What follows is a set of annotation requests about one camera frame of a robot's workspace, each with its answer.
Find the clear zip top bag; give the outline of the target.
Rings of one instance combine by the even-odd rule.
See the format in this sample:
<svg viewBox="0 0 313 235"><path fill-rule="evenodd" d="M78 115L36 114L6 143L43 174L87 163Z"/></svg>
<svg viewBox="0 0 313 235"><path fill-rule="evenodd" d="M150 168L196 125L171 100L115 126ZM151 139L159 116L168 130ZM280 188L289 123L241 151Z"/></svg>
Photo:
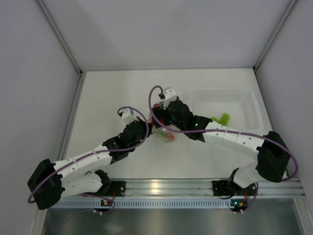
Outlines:
<svg viewBox="0 0 313 235"><path fill-rule="evenodd" d="M157 119L165 126L178 130L177 127L170 124L170 122L165 120L165 114L162 114L163 109L163 101L159 103L155 103L152 106L154 114L157 116ZM159 138L160 140L163 140L165 142L172 142L177 138L178 133L169 131L167 129L164 129L162 126L160 126L157 122L155 122L152 114L149 115L149 122L152 125L152 135Z"/></svg>

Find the green fake grapes bunch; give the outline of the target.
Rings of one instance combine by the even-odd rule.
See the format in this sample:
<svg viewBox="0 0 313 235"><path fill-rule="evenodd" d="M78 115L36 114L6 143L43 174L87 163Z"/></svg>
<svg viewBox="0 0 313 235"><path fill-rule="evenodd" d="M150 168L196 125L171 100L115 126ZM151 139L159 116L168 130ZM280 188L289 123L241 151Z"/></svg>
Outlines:
<svg viewBox="0 0 313 235"><path fill-rule="evenodd" d="M230 115L228 113L223 113L220 118L212 117L211 119L223 126L228 126Z"/></svg>

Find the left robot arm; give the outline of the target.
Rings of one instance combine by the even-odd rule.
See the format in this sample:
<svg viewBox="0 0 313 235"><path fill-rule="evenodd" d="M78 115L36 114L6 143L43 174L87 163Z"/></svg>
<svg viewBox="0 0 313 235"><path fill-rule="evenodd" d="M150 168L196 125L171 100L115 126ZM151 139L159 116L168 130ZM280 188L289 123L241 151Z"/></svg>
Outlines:
<svg viewBox="0 0 313 235"><path fill-rule="evenodd" d="M42 160L27 182L31 191L29 203L45 210L68 196L108 194L111 181L104 167L128 157L151 132L152 124L138 119L126 125L119 135L86 153L62 161Z"/></svg>

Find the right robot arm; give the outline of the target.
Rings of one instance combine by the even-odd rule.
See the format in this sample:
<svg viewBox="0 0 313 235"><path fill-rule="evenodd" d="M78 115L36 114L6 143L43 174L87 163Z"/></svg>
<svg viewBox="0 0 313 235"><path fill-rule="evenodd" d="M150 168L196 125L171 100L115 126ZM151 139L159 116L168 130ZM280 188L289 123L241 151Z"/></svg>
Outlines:
<svg viewBox="0 0 313 235"><path fill-rule="evenodd" d="M262 180L273 183L285 181L284 174L291 154L278 133L270 131L260 136L233 130L211 118L194 115L180 100L158 107L150 106L149 109L157 128L184 134L194 141L218 144L253 160L232 171L228 180L222 182L222 193L237 195Z"/></svg>

